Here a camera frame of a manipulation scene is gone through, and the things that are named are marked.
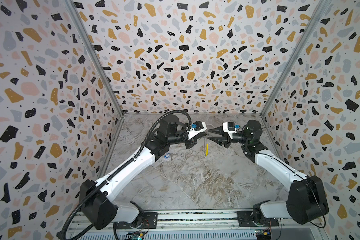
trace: perforated metal panel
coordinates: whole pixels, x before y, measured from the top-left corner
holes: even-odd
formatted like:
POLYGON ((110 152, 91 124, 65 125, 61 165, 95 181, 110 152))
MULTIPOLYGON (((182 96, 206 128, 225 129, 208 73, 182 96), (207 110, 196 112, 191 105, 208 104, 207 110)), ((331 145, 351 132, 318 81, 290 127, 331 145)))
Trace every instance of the perforated metal panel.
MULTIPOLYGON (((127 240, 130 235, 118 234, 120 240, 127 240)), ((87 233, 81 240, 114 240, 113 233, 87 233)), ((154 231, 148 232, 145 240, 169 240, 169 239, 203 239, 203 240, 244 240, 256 239, 254 230, 215 230, 215 231, 154 231)))

